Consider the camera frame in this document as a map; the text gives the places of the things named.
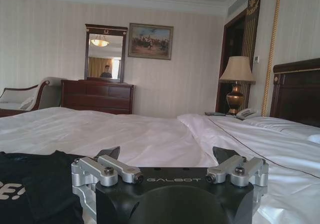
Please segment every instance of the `wooden dresser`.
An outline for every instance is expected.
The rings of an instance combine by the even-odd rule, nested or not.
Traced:
[[[97,80],[62,80],[61,106],[112,114],[132,114],[134,86]]]

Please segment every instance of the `framed painting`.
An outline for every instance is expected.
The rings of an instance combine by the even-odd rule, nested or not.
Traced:
[[[128,56],[171,60],[173,32],[173,26],[130,23]]]

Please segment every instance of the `doorway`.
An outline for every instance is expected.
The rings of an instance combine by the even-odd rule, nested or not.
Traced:
[[[245,33],[247,9],[242,11],[234,19],[224,26],[222,53],[220,62],[219,77],[224,73],[229,57],[242,56],[242,46]],[[227,113],[229,106],[227,103],[227,94],[232,91],[231,83],[219,83],[216,97],[215,111],[218,113]]]

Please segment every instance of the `telephone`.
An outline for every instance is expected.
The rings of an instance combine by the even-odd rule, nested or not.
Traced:
[[[246,120],[255,117],[261,117],[261,113],[260,111],[254,110],[252,108],[243,109],[236,114],[236,118],[240,120]]]

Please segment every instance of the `silver metal part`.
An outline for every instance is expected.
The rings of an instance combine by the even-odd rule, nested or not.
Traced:
[[[111,187],[118,183],[120,175],[126,183],[141,183],[143,175],[139,168],[128,166],[108,155],[100,156],[97,162],[89,157],[77,158],[71,164],[72,192],[80,197],[82,208],[97,220],[96,202],[93,192],[96,183]]]
[[[269,165],[266,160],[254,157],[250,161],[239,155],[234,155],[216,167],[207,169],[206,179],[209,183],[223,183],[230,174],[230,181],[237,187],[246,187],[249,182],[253,184],[253,210],[254,214],[261,202],[261,198],[268,191]]]
[[[114,168],[126,183],[136,184],[143,181],[143,175],[138,167],[126,165],[108,155],[99,156],[98,163]]]
[[[218,166],[209,167],[206,171],[206,175],[213,179],[212,184],[224,183],[226,176],[243,163],[244,159],[242,156],[234,155]]]

